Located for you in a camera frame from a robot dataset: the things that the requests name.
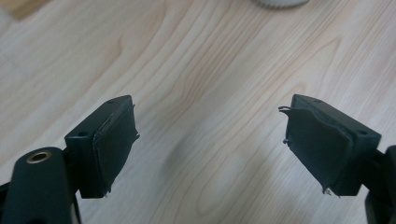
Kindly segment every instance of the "black plastic part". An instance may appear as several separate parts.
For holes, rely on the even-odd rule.
[[[369,224],[386,224],[389,223],[392,216],[392,207],[378,200],[372,192],[365,200],[367,223]]]
[[[375,156],[381,135],[332,106],[312,97],[294,95],[285,143],[321,184],[338,196],[357,195],[364,178],[361,168]]]
[[[62,151],[43,147],[18,159],[8,186],[3,224],[78,223]]]
[[[389,147],[385,153],[384,177],[390,200],[396,205],[396,146]]]
[[[384,176],[384,162],[386,157],[382,152],[377,151],[374,157],[366,161],[361,169],[361,175],[363,176],[361,180],[362,184],[370,190],[371,194],[377,200],[391,206],[390,195]]]
[[[137,138],[129,95],[102,104],[64,138],[65,155],[77,165],[73,176],[82,198],[102,198],[111,191]]]
[[[0,186],[0,220],[3,216],[4,205],[6,204],[6,196],[8,192],[9,183]]]

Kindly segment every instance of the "wooden table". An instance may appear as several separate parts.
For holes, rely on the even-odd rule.
[[[131,94],[141,134],[84,223],[365,223],[282,144],[294,93],[396,135],[396,1],[50,1],[0,11],[0,183],[18,157],[64,147],[102,102]]]

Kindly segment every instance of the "screw hole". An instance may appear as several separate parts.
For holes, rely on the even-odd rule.
[[[363,135],[367,134],[367,132],[364,131],[364,130],[358,130],[358,133],[359,133],[359,134],[363,134]]]
[[[36,154],[30,156],[27,159],[27,163],[31,163],[31,164],[39,163],[47,160],[49,157],[50,157],[50,152],[48,151],[37,152]]]
[[[88,132],[80,132],[78,133],[78,136],[83,137],[83,136],[87,136]]]

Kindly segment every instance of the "wood grain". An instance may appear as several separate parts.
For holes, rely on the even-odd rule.
[[[49,0],[0,0],[0,6],[4,7],[11,15],[21,20],[37,11]]]
[[[140,139],[84,223],[365,223],[282,144],[294,93],[396,135],[396,2],[63,0],[0,11],[0,182],[103,101],[131,94]]]

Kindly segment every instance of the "light wooden surface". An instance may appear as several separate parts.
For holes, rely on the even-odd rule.
[[[140,139],[85,223],[365,223],[283,145],[294,93],[396,135],[396,1],[59,0],[0,11],[0,182],[103,101],[131,94]]]
[[[5,8],[17,20],[21,20],[39,10],[49,0],[0,0]]]

